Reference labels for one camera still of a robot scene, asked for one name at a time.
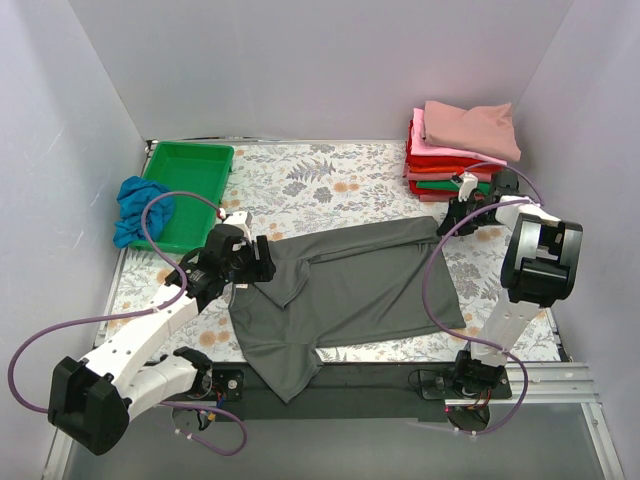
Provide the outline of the dark grey t shirt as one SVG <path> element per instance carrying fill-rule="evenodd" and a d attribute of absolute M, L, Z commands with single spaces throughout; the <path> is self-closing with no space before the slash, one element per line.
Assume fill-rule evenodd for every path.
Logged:
<path fill-rule="evenodd" d="M 425 301 L 463 327 L 437 229 L 423 216 L 270 243 L 273 279 L 236 289 L 229 307 L 247 363 L 289 402 L 321 369 L 320 348 L 436 332 Z"/>

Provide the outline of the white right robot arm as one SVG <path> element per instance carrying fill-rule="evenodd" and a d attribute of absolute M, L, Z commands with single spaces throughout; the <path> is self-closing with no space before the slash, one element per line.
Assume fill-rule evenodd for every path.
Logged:
<path fill-rule="evenodd" d="M 442 238 L 465 236 L 481 226 L 503 225 L 511 239 L 502 263 L 498 302 L 475 342 L 469 341 L 425 386 L 442 398 L 487 398 L 508 386 L 508 354 L 529 323 L 555 302 L 566 299 L 575 284 L 583 227 L 546 213 L 519 194 L 514 172 L 492 175 L 487 191 L 469 169 L 452 176 L 457 188 L 449 200 Z"/>

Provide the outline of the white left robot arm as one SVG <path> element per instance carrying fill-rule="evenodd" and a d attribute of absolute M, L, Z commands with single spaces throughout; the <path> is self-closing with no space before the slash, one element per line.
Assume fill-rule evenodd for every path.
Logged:
<path fill-rule="evenodd" d="M 229 285 L 269 282 L 276 266 L 269 241 L 237 225 L 219 224 L 203 247 L 175 264 L 149 303 L 111 339 L 82 359 L 54 368 L 48 420 L 95 455 L 111 450 L 132 420 L 175 396 L 223 398 L 213 362 L 181 347 L 149 366 L 151 356 L 194 320 Z"/>

